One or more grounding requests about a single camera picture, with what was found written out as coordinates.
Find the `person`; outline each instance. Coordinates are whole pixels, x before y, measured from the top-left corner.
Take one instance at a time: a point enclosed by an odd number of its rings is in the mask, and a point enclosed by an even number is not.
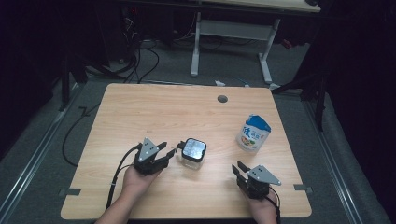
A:
[[[160,173],[161,171],[153,175],[141,175],[133,166],[128,167],[124,174],[120,197],[95,223],[127,223],[132,208]],[[258,224],[276,224],[276,209],[268,200],[250,199],[244,192],[242,193],[245,195],[251,215]],[[272,189],[267,197],[277,203],[277,197]]]

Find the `white container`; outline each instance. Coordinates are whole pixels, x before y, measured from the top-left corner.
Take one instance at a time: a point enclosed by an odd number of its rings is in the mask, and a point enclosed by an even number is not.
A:
[[[247,152],[258,152],[270,132],[271,127],[262,117],[250,115],[236,136],[236,142]]]

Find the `gray carpet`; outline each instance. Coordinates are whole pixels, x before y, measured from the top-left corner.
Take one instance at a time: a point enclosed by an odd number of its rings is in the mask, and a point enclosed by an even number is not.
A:
[[[268,63],[276,84],[285,84],[293,76],[309,46],[284,49],[274,45]],[[256,47],[242,46],[240,50],[231,51],[227,46],[218,49],[203,49],[200,61],[200,75],[190,77],[191,46],[169,48],[158,44],[154,50],[160,57],[158,66],[149,73],[144,82],[160,80],[167,82],[189,83],[198,85],[215,85],[220,80],[226,86],[268,87],[263,82],[257,55],[251,53]],[[156,56],[148,51],[141,51],[141,64],[138,75],[144,75],[155,63]],[[100,103],[106,85],[116,80],[105,77],[90,76],[90,81],[80,87],[81,93],[64,117],[59,131],[54,135],[49,151],[37,172],[23,193],[8,223],[91,223],[91,220],[62,220],[60,212],[64,197],[59,196],[61,189],[67,189],[73,178],[75,168],[65,162],[62,144],[70,127],[82,114],[81,106],[92,108]],[[21,135],[14,148],[0,163],[2,179],[0,201],[11,191],[23,168],[26,166],[44,133],[58,115],[61,105],[59,86],[54,90],[55,96],[32,119],[29,127]],[[312,215],[304,218],[282,218],[282,223],[349,223],[345,208],[334,187],[334,182],[326,166],[321,143],[316,129],[310,121],[304,103],[295,94],[275,95],[276,106],[282,119],[290,146],[297,162],[300,175],[305,185],[312,189],[308,199],[312,206]],[[324,113],[324,134],[339,164],[340,170],[351,194],[360,209],[364,223],[389,223],[388,217],[376,201],[370,186],[361,172],[359,165],[350,152],[340,125],[332,111],[331,101],[326,101]],[[78,162],[85,141],[90,132],[96,110],[79,122],[68,136],[65,144],[66,155],[72,162]],[[222,223],[231,220],[206,220],[198,223]],[[236,220],[235,223],[251,222]]]

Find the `human hand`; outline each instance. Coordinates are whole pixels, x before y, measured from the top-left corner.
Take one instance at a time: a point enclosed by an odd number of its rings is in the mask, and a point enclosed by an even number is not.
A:
[[[131,200],[137,201],[146,193],[161,171],[153,175],[141,175],[133,166],[128,167],[123,178],[121,196],[127,194],[127,197],[131,198]]]
[[[276,224],[276,208],[267,199],[257,200],[249,198],[244,194],[250,213],[258,224]],[[277,197],[272,189],[270,189],[267,197],[277,204]]]

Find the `table top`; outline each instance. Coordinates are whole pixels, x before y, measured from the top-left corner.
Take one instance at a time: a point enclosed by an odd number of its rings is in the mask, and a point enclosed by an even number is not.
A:
[[[269,7],[302,12],[320,12],[319,6],[310,6],[305,0],[202,0],[203,2],[234,4],[246,7]]]
[[[219,95],[228,98],[218,101]],[[248,153],[235,141],[250,114],[264,118],[272,131],[260,151]],[[281,199],[282,217],[308,217],[311,207],[303,190],[290,145],[272,93],[265,88],[110,84],[106,88],[82,153],[61,215],[65,219],[98,218],[106,208],[113,175],[123,155],[148,137],[167,142],[160,158],[180,141],[206,142],[202,167],[181,163],[178,151],[130,218],[240,218],[250,217],[248,204],[236,185],[232,164],[264,165],[281,182],[273,186]],[[125,161],[130,164],[134,153]],[[120,195],[123,171],[113,200]]]

